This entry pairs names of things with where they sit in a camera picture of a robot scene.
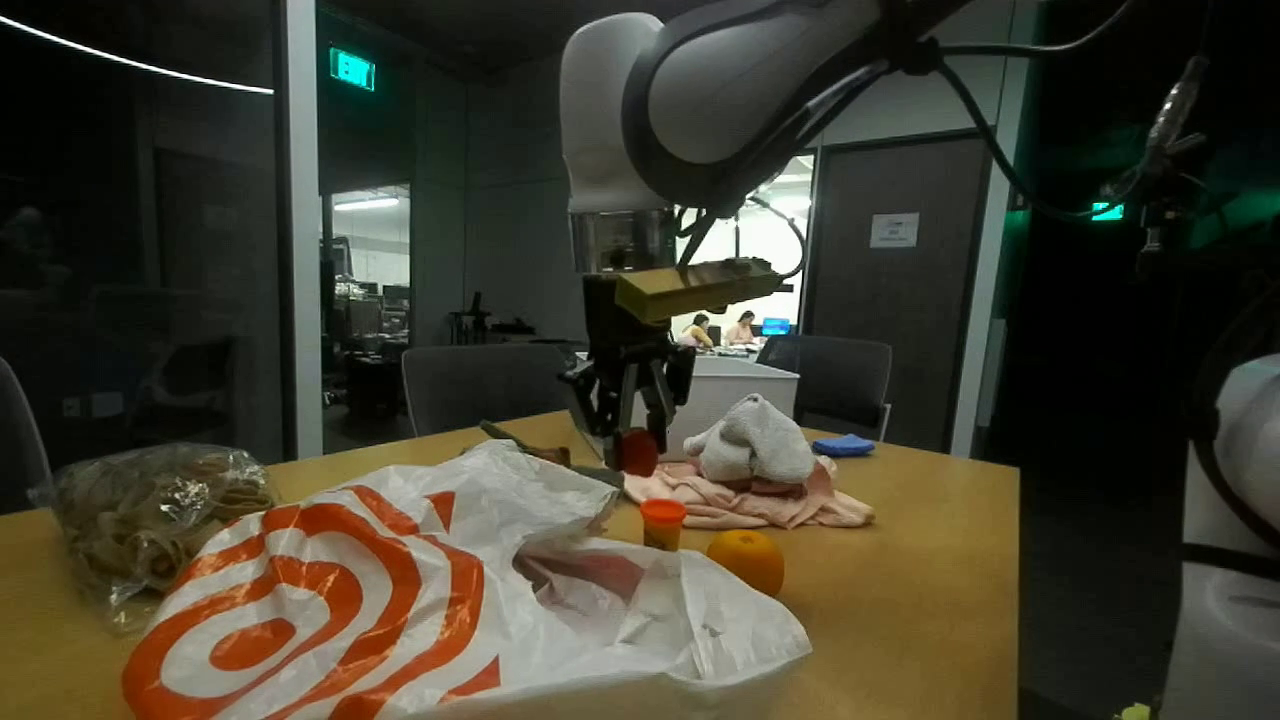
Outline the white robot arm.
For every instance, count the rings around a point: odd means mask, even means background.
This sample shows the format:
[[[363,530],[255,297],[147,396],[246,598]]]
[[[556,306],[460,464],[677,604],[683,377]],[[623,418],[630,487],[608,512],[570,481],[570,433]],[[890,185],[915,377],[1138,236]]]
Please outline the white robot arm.
[[[613,13],[561,51],[570,236],[589,354],[565,372],[571,416],[620,464],[620,441],[670,441],[689,398],[672,321],[784,286],[758,255],[696,258],[707,229],[894,70],[939,55],[967,0],[705,0],[662,21]]]

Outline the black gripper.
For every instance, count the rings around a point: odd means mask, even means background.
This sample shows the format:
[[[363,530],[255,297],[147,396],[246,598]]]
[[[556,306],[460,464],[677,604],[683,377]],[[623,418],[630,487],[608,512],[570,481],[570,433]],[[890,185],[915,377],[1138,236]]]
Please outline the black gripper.
[[[597,443],[608,466],[620,464],[620,410],[645,398],[645,427],[670,443],[677,407],[689,398],[694,359],[666,322],[640,322],[616,306],[592,306],[586,291],[589,354],[561,372],[578,427]]]

